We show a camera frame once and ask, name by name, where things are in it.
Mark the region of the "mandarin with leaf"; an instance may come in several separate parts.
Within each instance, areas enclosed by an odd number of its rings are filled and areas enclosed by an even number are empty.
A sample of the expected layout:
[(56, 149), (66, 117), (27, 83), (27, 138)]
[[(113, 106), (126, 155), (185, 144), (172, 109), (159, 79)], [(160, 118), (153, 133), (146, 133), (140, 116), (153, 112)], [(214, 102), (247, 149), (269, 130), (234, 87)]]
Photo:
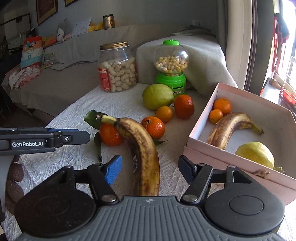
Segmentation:
[(112, 124), (103, 123), (99, 129), (99, 134), (102, 142), (107, 146), (119, 146), (123, 142), (122, 136)]

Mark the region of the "spotted banana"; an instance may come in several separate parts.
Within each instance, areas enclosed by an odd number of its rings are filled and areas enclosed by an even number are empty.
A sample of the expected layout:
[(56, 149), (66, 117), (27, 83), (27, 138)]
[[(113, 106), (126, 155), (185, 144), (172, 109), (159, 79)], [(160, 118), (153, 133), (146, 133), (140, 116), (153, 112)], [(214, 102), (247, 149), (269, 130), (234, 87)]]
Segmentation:
[(222, 117), (222, 119), (215, 124), (207, 138), (207, 144), (224, 150), (233, 133), (237, 130), (244, 129), (251, 129), (259, 135), (264, 134), (264, 130), (255, 124), (249, 115), (234, 112)]
[(135, 196), (158, 196), (160, 185), (159, 155), (147, 130), (131, 118), (114, 118), (99, 114), (96, 120), (112, 124), (127, 141), (132, 153), (133, 194)]

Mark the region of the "green pear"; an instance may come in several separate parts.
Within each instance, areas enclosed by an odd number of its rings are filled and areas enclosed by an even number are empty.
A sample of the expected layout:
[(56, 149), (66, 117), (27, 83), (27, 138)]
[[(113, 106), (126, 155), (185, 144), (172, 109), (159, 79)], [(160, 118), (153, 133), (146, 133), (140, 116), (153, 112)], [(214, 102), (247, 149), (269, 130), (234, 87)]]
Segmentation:
[(143, 91), (142, 99), (146, 108), (157, 110), (162, 106), (170, 106), (174, 100), (174, 93), (164, 84), (152, 84)]
[(248, 142), (238, 147), (235, 154), (257, 164), (274, 169), (283, 173), (282, 167), (275, 167), (275, 160), (272, 152), (261, 142)]

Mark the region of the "small orange mandarin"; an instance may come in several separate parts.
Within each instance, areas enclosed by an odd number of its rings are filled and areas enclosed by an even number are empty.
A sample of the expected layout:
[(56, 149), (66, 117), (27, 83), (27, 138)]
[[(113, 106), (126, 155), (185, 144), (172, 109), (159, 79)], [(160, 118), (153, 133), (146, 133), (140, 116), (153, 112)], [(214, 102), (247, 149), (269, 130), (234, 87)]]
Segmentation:
[(214, 109), (209, 113), (208, 120), (212, 124), (217, 124), (218, 121), (220, 121), (223, 117), (223, 113), (220, 109)]

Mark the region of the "mandarin with stem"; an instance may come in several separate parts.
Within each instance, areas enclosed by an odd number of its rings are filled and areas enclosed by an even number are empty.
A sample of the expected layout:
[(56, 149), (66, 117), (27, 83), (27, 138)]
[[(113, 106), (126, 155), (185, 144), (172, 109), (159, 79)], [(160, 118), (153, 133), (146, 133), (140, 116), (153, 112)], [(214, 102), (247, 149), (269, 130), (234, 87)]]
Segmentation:
[(147, 116), (140, 123), (152, 138), (159, 140), (165, 134), (165, 124), (155, 116)]

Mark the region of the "dark orange mandarin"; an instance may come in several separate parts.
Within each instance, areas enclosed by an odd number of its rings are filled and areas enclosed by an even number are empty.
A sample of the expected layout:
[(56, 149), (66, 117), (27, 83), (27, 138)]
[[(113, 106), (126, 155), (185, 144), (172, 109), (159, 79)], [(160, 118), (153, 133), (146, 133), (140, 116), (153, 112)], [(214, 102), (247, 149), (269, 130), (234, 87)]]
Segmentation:
[(177, 95), (174, 100), (176, 116), (182, 120), (189, 119), (195, 112), (194, 103), (189, 95)]

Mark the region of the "small kumquat orange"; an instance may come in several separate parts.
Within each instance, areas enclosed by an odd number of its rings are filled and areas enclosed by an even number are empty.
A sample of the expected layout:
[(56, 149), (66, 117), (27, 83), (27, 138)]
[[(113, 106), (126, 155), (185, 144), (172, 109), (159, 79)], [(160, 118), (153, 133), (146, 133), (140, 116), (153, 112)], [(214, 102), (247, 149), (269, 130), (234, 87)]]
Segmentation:
[(162, 106), (157, 109), (156, 117), (163, 123), (168, 123), (174, 116), (173, 110), (169, 106)]

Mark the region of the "large front mandarin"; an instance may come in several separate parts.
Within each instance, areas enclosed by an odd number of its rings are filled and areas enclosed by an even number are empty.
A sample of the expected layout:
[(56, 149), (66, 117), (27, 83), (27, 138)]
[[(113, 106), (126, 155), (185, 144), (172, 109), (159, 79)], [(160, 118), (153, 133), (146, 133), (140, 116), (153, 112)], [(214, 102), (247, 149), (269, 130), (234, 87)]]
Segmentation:
[(232, 105), (229, 100), (225, 98), (219, 98), (214, 101), (213, 109), (218, 109), (222, 111), (223, 115), (227, 115), (232, 111)]

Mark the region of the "grey covered sofa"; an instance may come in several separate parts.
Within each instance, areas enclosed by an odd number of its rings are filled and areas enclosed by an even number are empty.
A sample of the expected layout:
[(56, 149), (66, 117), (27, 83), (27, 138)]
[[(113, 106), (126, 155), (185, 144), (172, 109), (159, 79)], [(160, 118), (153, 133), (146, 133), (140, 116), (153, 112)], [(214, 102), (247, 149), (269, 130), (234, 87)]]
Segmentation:
[(154, 51), (165, 39), (177, 39), (189, 53), (185, 70), (187, 81), (198, 93), (211, 94), (219, 82), (235, 86), (216, 39), (205, 34), (181, 35), (181, 25), (129, 25), (100, 30), (48, 47), (55, 64), (19, 89), (12, 89), (4, 78), (2, 87), (12, 102), (57, 116), (73, 102), (99, 85), (97, 60), (99, 47), (112, 42), (129, 42), (135, 54), (139, 83), (153, 84), (157, 70)]

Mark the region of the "pink cardboard box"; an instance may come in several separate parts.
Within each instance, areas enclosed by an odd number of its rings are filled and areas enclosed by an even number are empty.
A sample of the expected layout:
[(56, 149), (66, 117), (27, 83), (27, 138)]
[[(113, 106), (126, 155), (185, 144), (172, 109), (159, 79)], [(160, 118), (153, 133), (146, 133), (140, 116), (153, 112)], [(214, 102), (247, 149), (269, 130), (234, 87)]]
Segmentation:
[[(230, 138), (225, 150), (207, 144), (206, 140), (213, 128), (208, 115), (214, 101), (221, 97), (230, 101), (234, 111), (248, 114), (264, 133), (258, 135), (252, 130), (238, 130)], [(239, 146), (253, 141), (269, 148), (275, 166), (282, 167), (283, 173), (235, 154)], [(217, 84), (189, 134), (183, 154), (193, 163), (206, 163), (214, 169), (237, 166), (276, 195), (284, 205), (295, 200), (295, 119), (288, 109), (260, 96), (227, 84)]]

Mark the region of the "green candy dispenser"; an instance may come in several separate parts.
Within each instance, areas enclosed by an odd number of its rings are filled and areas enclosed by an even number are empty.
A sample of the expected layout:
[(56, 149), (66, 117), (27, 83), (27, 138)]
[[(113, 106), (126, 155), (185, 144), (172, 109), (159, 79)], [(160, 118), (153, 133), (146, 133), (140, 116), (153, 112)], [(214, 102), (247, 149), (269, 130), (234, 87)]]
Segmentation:
[(185, 93), (188, 65), (189, 54), (177, 40), (164, 40), (154, 51), (154, 66), (159, 72), (156, 83), (170, 87), (174, 95)]

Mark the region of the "red plastic basin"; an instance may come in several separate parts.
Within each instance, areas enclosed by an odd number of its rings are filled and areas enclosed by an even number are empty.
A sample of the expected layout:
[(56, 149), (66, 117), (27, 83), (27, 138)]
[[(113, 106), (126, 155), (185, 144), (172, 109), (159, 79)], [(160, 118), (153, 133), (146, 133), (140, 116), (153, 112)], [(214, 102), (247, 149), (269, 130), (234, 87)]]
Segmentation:
[(288, 91), (287, 89), (284, 88), (283, 90), (281, 90), (280, 96), (288, 104), (292, 104), (292, 105), (296, 104), (295, 96), (290, 91)]

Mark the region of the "brass tin can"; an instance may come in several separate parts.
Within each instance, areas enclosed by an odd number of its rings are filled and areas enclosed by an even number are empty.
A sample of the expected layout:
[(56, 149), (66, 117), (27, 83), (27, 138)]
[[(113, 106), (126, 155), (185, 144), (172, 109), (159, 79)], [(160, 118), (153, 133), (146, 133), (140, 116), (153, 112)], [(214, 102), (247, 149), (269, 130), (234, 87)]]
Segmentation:
[(114, 15), (112, 14), (105, 15), (103, 16), (102, 20), (103, 20), (103, 27), (105, 30), (115, 28)]

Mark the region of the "beige curtain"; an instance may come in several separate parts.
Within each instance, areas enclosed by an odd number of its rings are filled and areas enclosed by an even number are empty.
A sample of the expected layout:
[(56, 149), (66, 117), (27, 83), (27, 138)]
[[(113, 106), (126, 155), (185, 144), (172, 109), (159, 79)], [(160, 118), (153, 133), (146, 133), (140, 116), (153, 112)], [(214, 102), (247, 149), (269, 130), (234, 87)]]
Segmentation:
[(237, 86), (249, 90), (257, 41), (257, 1), (217, 1), (218, 41)]

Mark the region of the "framed wall picture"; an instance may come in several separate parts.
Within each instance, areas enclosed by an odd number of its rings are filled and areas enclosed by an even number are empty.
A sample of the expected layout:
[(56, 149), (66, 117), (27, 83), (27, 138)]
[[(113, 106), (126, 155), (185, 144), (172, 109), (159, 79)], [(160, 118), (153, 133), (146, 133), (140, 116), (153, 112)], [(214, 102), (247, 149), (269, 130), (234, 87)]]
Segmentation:
[(36, 0), (37, 23), (41, 25), (52, 15), (58, 13), (57, 0)]

